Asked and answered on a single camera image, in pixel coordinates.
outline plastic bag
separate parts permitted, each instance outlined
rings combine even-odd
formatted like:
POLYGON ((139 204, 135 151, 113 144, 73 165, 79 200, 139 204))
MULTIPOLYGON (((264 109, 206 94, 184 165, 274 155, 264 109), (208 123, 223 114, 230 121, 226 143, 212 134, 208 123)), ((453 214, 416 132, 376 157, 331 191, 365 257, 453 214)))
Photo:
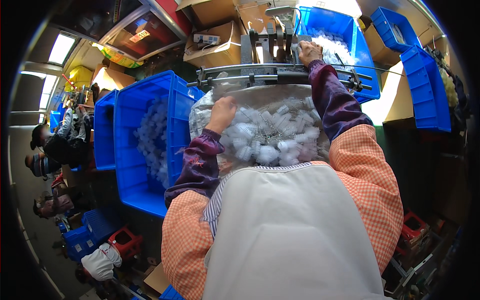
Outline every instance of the plastic bag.
POLYGON ((108 58, 110 61, 119 64, 120 66, 127 67, 130 69, 134 69, 137 67, 140 67, 141 65, 144 64, 143 61, 135 62, 123 55, 121 55, 118 52, 115 52, 113 50, 108 49, 107 47, 104 47, 102 45, 99 45, 97 43, 92 44, 93 47, 97 47, 100 52, 102 52, 103 55, 105 55, 106 58, 108 58))
MULTIPOLYGON (((70 71, 69 80, 73 85, 76 87, 82 87, 83 85, 89 86, 90 79, 92 79, 92 71, 87 69, 84 66, 75 67, 73 70, 70 71)), ((73 87, 70 83, 65 82, 65 92, 73 91, 73 87)))

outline person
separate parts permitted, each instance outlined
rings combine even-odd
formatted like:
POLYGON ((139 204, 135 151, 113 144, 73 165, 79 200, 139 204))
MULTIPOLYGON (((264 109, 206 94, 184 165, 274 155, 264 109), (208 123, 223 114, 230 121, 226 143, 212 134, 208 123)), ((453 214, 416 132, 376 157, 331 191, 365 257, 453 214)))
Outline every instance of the person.
POLYGON ((53 196, 42 193, 43 202, 35 199, 33 212, 40 218, 48 219, 73 208, 90 210, 90 205, 82 201, 82 196, 83 194, 74 188, 62 189, 60 192, 55 189, 53 196))
POLYGON ((37 177, 46 177, 48 174, 61 169, 61 164, 53 159, 48 159, 45 153, 26 155, 25 166, 37 177))
POLYGON ((30 148, 34 150, 42 147, 49 158, 71 168, 87 162, 93 117, 87 114, 82 105, 79 105, 78 109, 83 116, 78 131, 72 123, 73 110, 68 108, 65 111, 65 120, 56 133, 50 133, 45 124, 39 124, 33 129, 30 148))
POLYGON ((398 185, 372 121, 322 51, 300 42, 330 164, 242 168, 220 181, 230 96, 185 149, 165 191, 161 245, 165 274, 185 299, 383 298, 381 273, 403 223, 398 185))
POLYGON ((92 254, 82 257, 81 264, 75 269, 77 280, 85 284, 91 278, 106 281, 113 278, 113 267, 120 267, 122 258, 115 247, 103 243, 92 254))

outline pile of brushes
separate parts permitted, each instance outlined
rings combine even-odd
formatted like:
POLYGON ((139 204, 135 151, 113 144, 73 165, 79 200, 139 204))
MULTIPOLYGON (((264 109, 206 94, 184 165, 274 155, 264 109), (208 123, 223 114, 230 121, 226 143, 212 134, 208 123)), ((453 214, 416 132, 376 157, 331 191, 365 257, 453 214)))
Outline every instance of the pile of brushes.
POLYGON ((157 148, 156 140, 160 139, 166 143, 167 139, 167 105, 160 99, 155 99, 152 106, 148 108, 140 122, 140 127, 133 132, 138 138, 138 152, 145 156, 147 163, 147 174, 157 181, 162 181, 165 189, 168 184, 167 152, 157 148))
POLYGON ((232 125, 220 142, 241 161, 253 161, 266 167, 292 166, 311 161, 318 155, 317 138, 321 122, 312 97, 305 98, 309 110, 281 106, 268 110, 239 108, 232 125))
MULTIPOLYGON (((351 57, 348 51, 348 44, 343 40, 341 34, 327 32, 324 28, 310 28, 308 34, 312 36, 312 42, 315 42, 317 45, 322 45, 325 63, 341 64, 335 55, 336 53, 345 65, 355 65, 356 60, 351 57)), ((346 71, 352 69, 352 67, 340 66, 335 66, 335 68, 346 71)), ((338 74, 338 77, 339 79, 348 79, 348 75, 345 74, 338 74)))

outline blue storage bin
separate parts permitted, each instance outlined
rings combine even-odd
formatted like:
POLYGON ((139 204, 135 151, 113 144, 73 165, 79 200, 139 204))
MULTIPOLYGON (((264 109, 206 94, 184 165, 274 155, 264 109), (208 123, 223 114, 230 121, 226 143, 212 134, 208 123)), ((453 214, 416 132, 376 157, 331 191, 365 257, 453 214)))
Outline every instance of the blue storage bin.
POLYGON ((50 112, 50 132, 53 133, 53 130, 60 124, 60 113, 58 111, 50 112))
POLYGON ((433 57, 417 45, 400 54, 417 128, 451 132, 445 87, 433 57))
MULTIPOLYGON (((348 44, 350 55, 358 59, 355 65, 374 67, 370 50, 363 37, 360 28, 357 27, 355 20, 351 16, 339 12, 329 11, 318 7, 300 6, 302 21, 306 30, 311 28, 323 27, 325 31, 343 35, 343 40, 348 44)), ((300 35, 307 35, 303 27, 300 27, 300 35)), ((355 92, 353 95, 359 103, 364 103, 373 99, 380 98, 380 89, 378 87, 377 73, 374 69, 355 67, 357 73, 368 75, 372 80, 361 79, 363 84, 370 85, 372 90, 363 89, 361 92, 355 92)))
POLYGON ((113 90, 95 103, 94 117, 94 152, 97 170, 115 169, 113 147, 113 114, 108 119, 107 112, 115 106, 117 90, 113 90))
POLYGON ((137 150, 138 139, 133 135, 155 97, 168 101, 167 142, 156 139, 159 149, 167 150, 168 182, 173 185, 181 173, 182 147, 190 143, 188 116, 192 105, 204 93, 166 71, 119 91, 114 113, 114 144, 117 184, 121 201, 149 214, 164 217, 167 212, 160 181, 146 173, 146 162, 137 150))
POLYGON ((58 225, 59 230, 60 230, 61 233, 67 232, 67 227, 65 226, 65 224, 64 224, 63 222, 60 222, 60 223, 58 223, 57 225, 58 225))
POLYGON ((162 293, 159 299, 166 300, 183 300, 183 297, 173 288, 172 285, 169 285, 168 288, 162 293))
POLYGON ((382 38, 385 46, 390 49, 405 52, 413 45, 421 47, 417 34, 405 16, 384 7, 379 7, 370 17, 378 35, 382 38), (395 25, 397 25, 397 28, 400 29, 402 33, 403 43, 399 41, 394 34, 396 31, 395 25))
POLYGON ((82 257, 92 254, 99 247, 90 238, 86 226, 62 233, 62 237, 67 244, 68 257, 75 262, 80 262, 82 257))
POLYGON ((122 226, 118 215, 109 207, 87 211, 82 217, 82 224, 88 229, 92 241, 98 245, 106 242, 122 226))

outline label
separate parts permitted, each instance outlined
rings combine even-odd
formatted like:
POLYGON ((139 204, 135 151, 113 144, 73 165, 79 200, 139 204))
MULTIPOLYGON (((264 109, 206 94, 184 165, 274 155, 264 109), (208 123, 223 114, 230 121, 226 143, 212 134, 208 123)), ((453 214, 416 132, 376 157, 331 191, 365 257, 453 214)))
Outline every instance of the label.
POLYGON ((150 33, 146 30, 142 30, 140 31, 139 33, 135 34, 134 36, 132 36, 131 38, 129 38, 130 41, 132 41, 133 43, 136 43, 138 42, 139 40, 149 36, 150 33))

